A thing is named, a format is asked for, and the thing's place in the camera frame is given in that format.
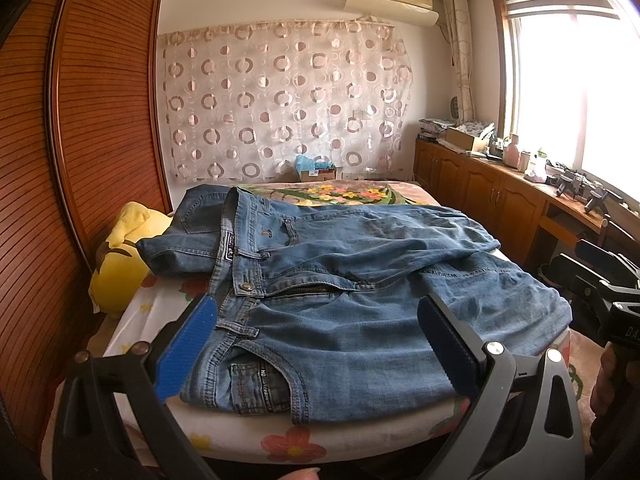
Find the person right hand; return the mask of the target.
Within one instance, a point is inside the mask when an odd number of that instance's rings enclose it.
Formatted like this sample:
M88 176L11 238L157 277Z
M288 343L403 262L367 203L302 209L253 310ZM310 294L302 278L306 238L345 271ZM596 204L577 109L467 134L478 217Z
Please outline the person right hand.
M639 446L639 353L609 342L590 396L590 445L598 460Z

